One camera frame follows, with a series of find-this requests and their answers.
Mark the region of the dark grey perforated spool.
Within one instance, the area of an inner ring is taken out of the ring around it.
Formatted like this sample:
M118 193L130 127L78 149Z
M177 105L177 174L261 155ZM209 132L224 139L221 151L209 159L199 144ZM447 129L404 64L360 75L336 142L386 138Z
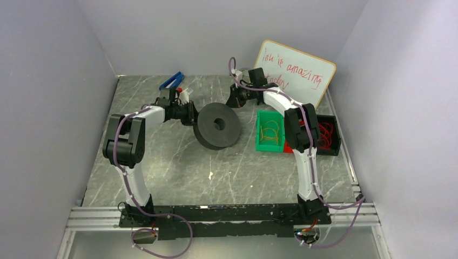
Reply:
M210 103L198 114L193 131L207 149L221 150L234 145L241 135L241 122L235 111L223 103Z

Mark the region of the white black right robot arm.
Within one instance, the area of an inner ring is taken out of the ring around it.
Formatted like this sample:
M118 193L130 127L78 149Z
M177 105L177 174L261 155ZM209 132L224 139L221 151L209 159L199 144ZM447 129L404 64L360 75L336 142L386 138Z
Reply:
M243 107L248 100L266 104L281 113L284 118L285 140L293 150L299 177L298 208L293 217L313 223L330 222L329 210L321 201L321 190L316 182L316 155L320 131L315 108L303 104L286 94L277 84L270 83L262 68L249 70L249 82L243 80L243 72L235 66L228 68L233 85L226 102L231 108Z

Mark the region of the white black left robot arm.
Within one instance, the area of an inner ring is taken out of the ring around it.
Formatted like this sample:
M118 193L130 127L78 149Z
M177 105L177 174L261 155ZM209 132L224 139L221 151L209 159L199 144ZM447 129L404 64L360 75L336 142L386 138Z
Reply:
M110 116L102 151L122 179L126 195L123 220L141 227L154 224L153 199L141 166L146 131L169 120L180 120L184 126L195 125L198 111L190 99L191 93L188 88L163 88L154 102L142 105L139 111Z

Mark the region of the blue and black stapler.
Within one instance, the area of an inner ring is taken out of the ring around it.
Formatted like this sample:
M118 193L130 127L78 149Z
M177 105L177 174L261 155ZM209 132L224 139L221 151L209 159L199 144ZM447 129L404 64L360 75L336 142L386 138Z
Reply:
M182 72L177 72L164 83L159 86L159 90L164 88L177 88L184 79L184 74Z

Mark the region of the green plastic bin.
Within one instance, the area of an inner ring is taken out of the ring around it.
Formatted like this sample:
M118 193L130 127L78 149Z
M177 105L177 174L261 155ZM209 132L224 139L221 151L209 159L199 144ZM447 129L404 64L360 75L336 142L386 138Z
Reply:
M284 117L276 111L258 111L255 150L282 153L285 143Z

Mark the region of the yellow framed whiteboard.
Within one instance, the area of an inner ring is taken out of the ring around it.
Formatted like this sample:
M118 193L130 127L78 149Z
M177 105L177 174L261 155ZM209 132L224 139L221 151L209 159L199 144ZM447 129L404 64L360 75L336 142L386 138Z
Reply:
M294 100L315 108L336 72L330 61L268 39L262 43L254 67L261 67L267 81Z

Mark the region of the red plastic bin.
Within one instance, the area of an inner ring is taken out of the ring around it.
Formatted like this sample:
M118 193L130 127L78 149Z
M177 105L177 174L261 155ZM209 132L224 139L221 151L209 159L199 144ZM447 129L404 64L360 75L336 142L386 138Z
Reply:
M284 153L293 153L293 150L292 148L289 146L288 142L285 141L284 143L284 150L283 150Z

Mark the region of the black plastic bin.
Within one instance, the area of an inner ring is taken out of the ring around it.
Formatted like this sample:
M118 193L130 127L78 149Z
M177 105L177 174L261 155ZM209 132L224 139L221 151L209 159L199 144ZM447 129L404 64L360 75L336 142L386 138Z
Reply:
M320 139L317 155L338 156L341 146L338 121L333 115L317 115Z

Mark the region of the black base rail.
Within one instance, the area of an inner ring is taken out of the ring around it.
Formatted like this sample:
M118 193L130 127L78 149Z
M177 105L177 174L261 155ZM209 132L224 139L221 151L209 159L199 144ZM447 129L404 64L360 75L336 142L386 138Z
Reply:
M318 201L248 205L154 206L156 217L137 208L121 210L121 228L154 228L159 240L187 237L292 237L311 225L331 224L329 209Z

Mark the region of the aluminium frame rail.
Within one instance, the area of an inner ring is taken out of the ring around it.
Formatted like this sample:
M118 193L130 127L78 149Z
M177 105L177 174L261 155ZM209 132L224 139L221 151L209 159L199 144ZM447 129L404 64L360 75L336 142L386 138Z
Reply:
M117 207L73 207L66 230L111 231L121 230L121 212Z

